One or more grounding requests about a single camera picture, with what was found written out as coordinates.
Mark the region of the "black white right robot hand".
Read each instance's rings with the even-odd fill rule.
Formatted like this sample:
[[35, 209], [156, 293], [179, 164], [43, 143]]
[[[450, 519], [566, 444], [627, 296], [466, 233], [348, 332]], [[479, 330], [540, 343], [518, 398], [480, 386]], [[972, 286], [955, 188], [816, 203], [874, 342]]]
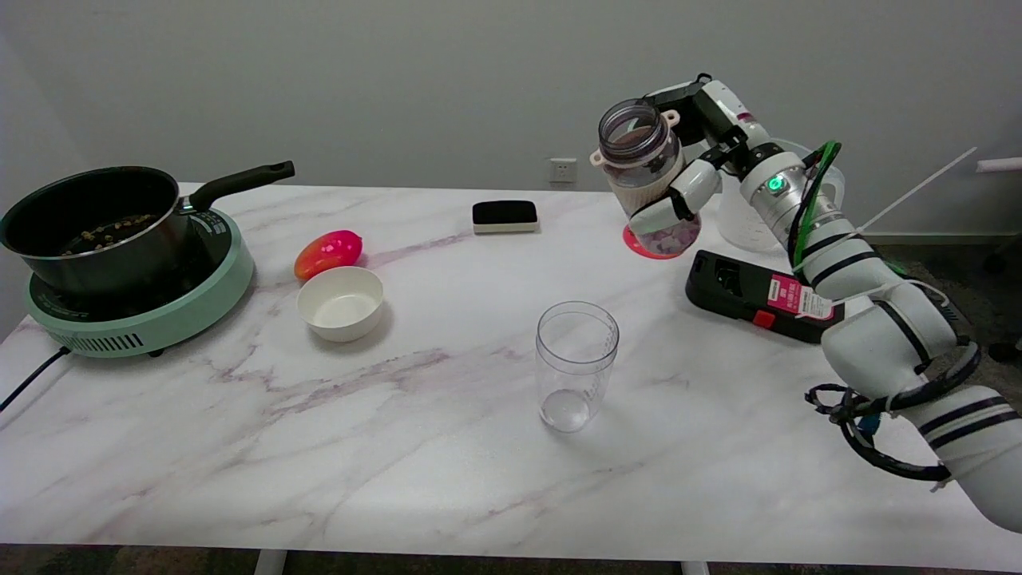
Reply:
[[636, 239], [694, 221], [719, 192], [723, 172], [730, 172], [739, 182], [752, 177], [752, 188], [757, 189], [777, 173], [804, 167], [795, 154], [771, 141], [763, 125], [725, 83], [705, 73], [643, 95], [641, 102], [668, 114], [681, 145], [705, 142], [709, 147], [697, 159], [687, 161], [678, 175], [654, 182], [658, 196], [629, 218], [628, 227]]

